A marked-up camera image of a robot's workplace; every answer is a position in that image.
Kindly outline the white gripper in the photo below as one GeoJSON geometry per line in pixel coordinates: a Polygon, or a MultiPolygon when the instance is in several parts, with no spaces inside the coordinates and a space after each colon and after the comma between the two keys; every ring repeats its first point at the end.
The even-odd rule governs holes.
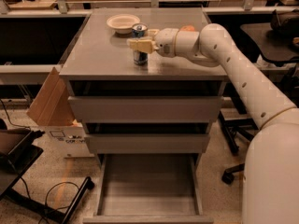
{"type": "Polygon", "coordinates": [[[151,54],[156,51],[163,57],[173,58],[176,56],[175,43],[178,34],[177,28],[148,29],[147,36],[154,37],[154,41],[144,38],[130,38],[127,45],[132,50],[151,54]]]}

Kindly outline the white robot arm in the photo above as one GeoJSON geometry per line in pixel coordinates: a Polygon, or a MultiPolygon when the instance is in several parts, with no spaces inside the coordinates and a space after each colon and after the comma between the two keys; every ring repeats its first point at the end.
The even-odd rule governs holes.
{"type": "Polygon", "coordinates": [[[151,29],[127,44],[225,70],[259,129],[245,159],[242,224],[299,224],[299,109],[238,49],[226,29],[216,23],[199,32],[151,29]]]}

